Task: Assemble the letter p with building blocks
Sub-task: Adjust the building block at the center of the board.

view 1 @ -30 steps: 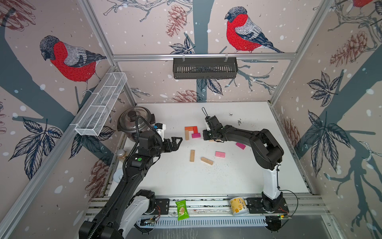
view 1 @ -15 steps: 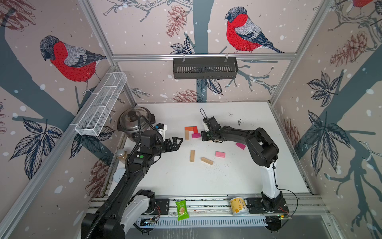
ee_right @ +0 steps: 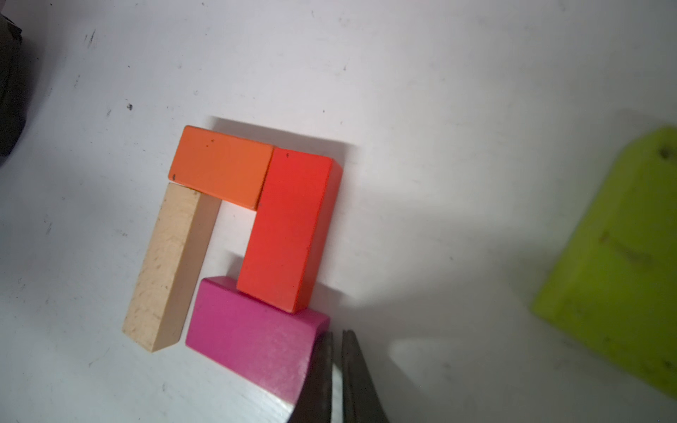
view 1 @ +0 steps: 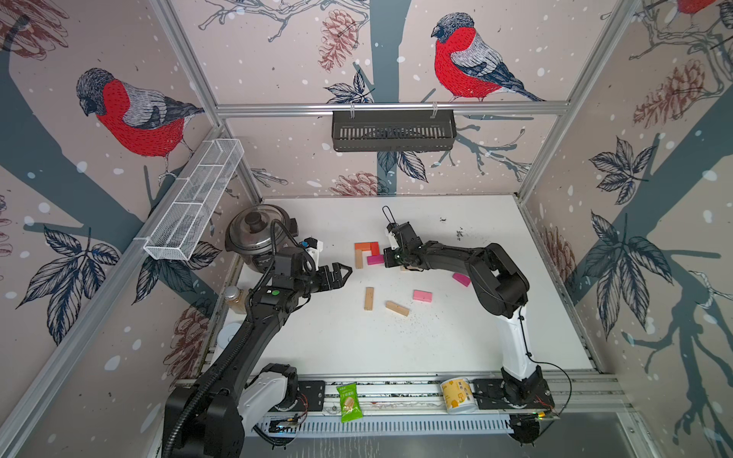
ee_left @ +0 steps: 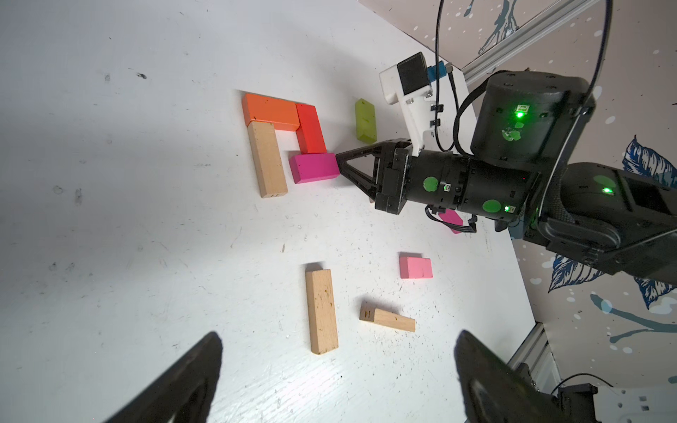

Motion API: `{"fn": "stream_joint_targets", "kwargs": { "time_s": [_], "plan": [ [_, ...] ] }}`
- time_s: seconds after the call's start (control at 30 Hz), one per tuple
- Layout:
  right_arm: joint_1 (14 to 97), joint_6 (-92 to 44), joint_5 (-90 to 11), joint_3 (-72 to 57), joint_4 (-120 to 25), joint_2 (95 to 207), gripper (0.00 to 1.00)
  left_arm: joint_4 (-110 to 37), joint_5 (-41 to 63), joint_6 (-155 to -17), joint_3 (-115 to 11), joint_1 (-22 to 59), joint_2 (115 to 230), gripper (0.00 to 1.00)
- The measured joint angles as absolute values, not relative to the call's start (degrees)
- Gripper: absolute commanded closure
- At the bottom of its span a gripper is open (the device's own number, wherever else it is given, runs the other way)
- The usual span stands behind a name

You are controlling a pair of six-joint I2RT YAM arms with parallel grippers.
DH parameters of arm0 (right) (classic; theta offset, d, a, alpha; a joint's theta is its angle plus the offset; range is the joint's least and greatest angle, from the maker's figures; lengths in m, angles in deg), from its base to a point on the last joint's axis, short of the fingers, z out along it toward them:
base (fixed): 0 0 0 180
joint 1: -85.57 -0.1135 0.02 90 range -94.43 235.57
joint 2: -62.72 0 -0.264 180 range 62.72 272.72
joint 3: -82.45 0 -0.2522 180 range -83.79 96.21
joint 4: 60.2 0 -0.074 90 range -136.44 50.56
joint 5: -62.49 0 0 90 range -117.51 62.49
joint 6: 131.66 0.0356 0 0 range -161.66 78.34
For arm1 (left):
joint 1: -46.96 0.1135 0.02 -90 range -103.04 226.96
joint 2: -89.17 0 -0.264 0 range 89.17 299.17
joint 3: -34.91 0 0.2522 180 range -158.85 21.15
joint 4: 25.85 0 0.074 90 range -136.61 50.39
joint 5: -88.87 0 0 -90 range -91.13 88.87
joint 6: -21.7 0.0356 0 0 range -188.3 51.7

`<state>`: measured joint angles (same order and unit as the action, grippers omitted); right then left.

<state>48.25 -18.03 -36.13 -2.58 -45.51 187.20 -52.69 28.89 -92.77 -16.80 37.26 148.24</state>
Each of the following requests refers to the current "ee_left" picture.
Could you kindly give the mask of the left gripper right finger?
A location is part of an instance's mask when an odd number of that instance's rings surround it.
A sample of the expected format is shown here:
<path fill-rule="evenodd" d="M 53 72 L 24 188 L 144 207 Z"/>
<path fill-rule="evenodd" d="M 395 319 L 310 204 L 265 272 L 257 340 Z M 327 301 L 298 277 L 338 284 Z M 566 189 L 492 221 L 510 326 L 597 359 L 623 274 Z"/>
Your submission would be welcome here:
<path fill-rule="evenodd" d="M 469 422 L 569 420 L 469 331 L 460 332 L 454 358 Z"/>

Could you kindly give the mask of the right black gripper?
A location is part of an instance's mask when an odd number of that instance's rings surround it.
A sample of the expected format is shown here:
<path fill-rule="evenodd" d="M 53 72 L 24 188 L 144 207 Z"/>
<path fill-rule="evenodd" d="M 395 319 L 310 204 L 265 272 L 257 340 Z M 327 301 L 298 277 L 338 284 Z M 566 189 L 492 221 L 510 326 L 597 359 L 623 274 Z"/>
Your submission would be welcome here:
<path fill-rule="evenodd" d="M 405 203 L 457 210 L 512 222 L 525 209 L 539 174 L 498 167 L 454 153 L 412 154 L 408 141 L 385 141 L 336 155 L 340 174 L 375 201 L 399 214 Z"/>

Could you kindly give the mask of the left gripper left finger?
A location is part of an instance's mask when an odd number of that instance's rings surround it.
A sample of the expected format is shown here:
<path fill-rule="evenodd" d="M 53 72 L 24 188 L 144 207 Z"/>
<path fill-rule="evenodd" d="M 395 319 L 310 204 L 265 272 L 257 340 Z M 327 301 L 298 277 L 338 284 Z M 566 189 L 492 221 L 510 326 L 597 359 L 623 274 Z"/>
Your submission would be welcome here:
<path fill-rule="evenodd" d="M 211 331 L 110 422 L 205 422 L 220 378 L 223 345 Z"/>

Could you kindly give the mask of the red block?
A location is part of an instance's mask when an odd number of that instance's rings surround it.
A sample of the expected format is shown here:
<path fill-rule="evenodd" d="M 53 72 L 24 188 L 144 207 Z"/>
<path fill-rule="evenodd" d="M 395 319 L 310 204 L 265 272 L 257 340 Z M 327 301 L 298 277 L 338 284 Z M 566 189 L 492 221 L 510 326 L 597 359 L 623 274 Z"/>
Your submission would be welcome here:
<path fill-rule="evenodd" d="M 296 104 L 299 127 L 296 136 L 300 150 L 304 154 L 327 153 L 324 136 L 314 106 Z"/>

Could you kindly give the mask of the thin wood block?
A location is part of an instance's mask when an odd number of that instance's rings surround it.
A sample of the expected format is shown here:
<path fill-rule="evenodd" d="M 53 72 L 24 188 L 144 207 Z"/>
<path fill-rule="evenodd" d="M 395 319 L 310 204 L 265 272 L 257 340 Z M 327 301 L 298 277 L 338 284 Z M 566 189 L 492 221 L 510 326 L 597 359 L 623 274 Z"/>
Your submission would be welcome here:
<path fill-rule="evenodd" d="M 285 196 L 287 182 L 273 124 L 252 122 L 248 134 L 261 197 Z"/>

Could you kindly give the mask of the orange block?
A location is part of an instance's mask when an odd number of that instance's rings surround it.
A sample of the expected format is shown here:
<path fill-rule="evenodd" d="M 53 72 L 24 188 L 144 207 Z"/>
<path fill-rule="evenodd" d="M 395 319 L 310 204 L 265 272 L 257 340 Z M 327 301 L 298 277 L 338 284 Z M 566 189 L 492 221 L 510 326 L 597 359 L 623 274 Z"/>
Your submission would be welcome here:
<path fill-rule="evenodd" d="M 297 131 L 300 121 L 296 104 L 254 93 L 245 93 L 242 99 L 245 125 L 253 122 L 270 123 L 275 130 Z"/>

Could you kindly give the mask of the wide wood block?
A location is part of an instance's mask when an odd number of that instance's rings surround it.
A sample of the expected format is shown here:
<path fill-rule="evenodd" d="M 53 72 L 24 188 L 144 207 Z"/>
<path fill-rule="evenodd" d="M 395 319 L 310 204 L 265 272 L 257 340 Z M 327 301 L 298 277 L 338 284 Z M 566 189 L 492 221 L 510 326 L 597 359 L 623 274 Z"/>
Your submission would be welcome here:
<path fill-rule="evenodd" d="M 311 352 L 326 354 L 339 347 L 331 271 L 307 271 L 306 290 Z"/>

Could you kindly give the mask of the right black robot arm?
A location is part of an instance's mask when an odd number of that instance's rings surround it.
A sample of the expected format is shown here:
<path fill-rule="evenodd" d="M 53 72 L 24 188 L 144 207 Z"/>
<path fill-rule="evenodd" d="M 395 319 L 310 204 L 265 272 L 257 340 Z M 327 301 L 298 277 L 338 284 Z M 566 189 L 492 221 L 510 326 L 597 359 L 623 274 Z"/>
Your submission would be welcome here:
<path fill-rule="evenodd" d="M 469 153 L 416 152 L 405 139 L 337 157 L 379 211 L 409 202 L 524 224 L 529 243 L 592 269 L 676 282 L 676 191 L 648 176 L 569 157 L 595 102 L 584 79 L 497 72 L 468 95 L 482 108 Z"/>

